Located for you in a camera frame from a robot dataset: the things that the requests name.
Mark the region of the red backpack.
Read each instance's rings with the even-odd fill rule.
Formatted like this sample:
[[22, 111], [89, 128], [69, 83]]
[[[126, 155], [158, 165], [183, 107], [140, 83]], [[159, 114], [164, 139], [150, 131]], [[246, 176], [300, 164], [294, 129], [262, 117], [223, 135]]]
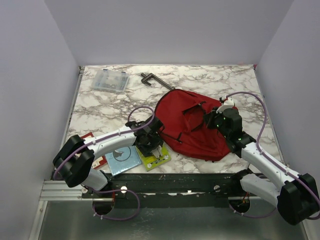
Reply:
[[174, 89], [155, 107], [155, 116], [163, 123], [160, 137], [174, 151], [187, 157], [217, 162], [230, 153], [226, 140], [217, 129], [207, 128], [204, 115], [219, 100], [196, 92]]

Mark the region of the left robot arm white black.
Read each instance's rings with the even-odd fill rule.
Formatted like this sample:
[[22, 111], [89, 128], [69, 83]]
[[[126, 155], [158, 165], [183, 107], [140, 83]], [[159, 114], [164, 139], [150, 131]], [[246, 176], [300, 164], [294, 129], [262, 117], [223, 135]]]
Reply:
[[129, 121], [123, 127], [100, 136], [82, 139], [73, 135], [62, 146], [52, 163], [54, 176], [60, 175], [68, 187], [83, 185], [101, 198], [111, 191], [108, 177], [92, 168], [93, 162], [115, 150], [135, 146], [144, 157], [154, 156], [163, 146], [160, 130], [164, 124], [157, 117], [146, 121]]

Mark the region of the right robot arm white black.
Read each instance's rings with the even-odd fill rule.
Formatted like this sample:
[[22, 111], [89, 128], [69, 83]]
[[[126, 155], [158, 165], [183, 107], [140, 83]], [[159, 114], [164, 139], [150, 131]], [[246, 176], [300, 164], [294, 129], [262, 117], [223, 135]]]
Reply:
[[264, 151], [258, 140], [243, 131], [242, 117], [235, 107], [214, 107], [203, 117], [209, 129], [216, 129], [225, 138], [232, 153], [255, 166], [265, 175], [258, 177], [248, 170], [230, 183], [230, 191], [241, 196], [252, 193], [276, 207], [291, 225], [320, 217], [320, 198], [316, 181], [308, 173], [300, 174]]

